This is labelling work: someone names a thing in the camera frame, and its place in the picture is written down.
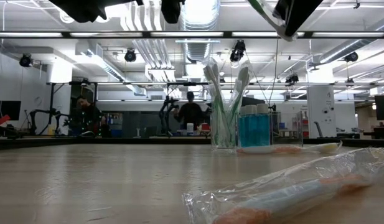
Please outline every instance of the wooden table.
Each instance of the wooden table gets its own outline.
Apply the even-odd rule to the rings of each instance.
[[[182,193],[219,189],[319,156],[236,156],[190,145],[0,151],[0,224],[187,223]],[[384,223],[384,184],[336,198],[290,223]]]

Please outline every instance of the ceiling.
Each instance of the ceiling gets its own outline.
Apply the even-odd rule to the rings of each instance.
[[[268,0],[270,4],[277,1]],[[323,0],[318,10],[308,18],[300,30],[314,31],[360,31],[366,30],[374,23],[384,18],[384,0],[360,1],[361,7],[353,9],[356,0]],[[0,1],[0,30],[44,30],[44,31],[121,31],[119,18],[114,17],[107,23],[73,22],[66,24],[60,20],[60,13],[52,9],[53,5],[48,1]],[[164,30],[179,30],[178,25],[166,24],[161,17],[161,26]],[[220,15],[216,30],[273,30],[273,28],[248,4],[242,0],[222,0]],[[277,75],[279,80],[284,81],[288,73],[282,73],[287,68],[298,62],[306,60],[310,55],[326,53],[346,40],[341,39],[300,39],[293,42],[275,39],[246,39],[246,55],[242,60],[249,60],[251,68],[257,79],[261,82],[272,82]],[[72,59],[77,63],[74,51],[77,40],[6,40],[6,47],[51,47]],[[233,80],[237,77],[240,68],[232,68],[229,61],[229,53],[235,45],[236,39],[222,39],[219,44],[213,44],[212,56],[216,58],[225,79]],[[126,63],[124,53],[127,48],[133,48],[131,40],[128,39],[94,39],[89,44],[100,44],[104,51],[104,57],[111,62],[117,70],[124,73],[126,77],[135,82],[146,82],[144,76],[145,62],[137,54],[137,61]],[[184,55],[182,46],[175,40],[166,39],[169,57],[176,70],[176,78],[186,77]],[[335,81],[344,82],[347,76],[360,74],[384,65],[384,40],[357,50],[359,60],[350,63],[348,69],[345,62],[331,63]],[[303,70],[298,72],[300,82],[305,81]],[[73,71],[74,76],[87,77],[90,80],[107,82],[107,74],[90,64],[78,64]],[[368,75],[360,82],[374,82],[380,79],[384,82],[384,70],[380,73]]]

